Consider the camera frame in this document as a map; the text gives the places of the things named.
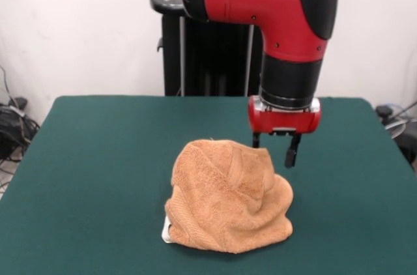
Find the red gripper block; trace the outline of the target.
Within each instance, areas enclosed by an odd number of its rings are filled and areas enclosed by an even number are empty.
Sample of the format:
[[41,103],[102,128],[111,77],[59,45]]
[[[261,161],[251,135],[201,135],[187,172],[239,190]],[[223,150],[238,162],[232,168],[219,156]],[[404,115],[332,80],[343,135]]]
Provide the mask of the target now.
[[286,111],[267,106],[260,96],[251,96],[248,102],[248,117],[253,131],[252,147],[255,149],[259,148],[261,134],[295,133],[285,155],[285,167],[292,168],[295,166],[301,134],[312,133],[319,125],[321,103],[318,98],[313,98],[306,109]]

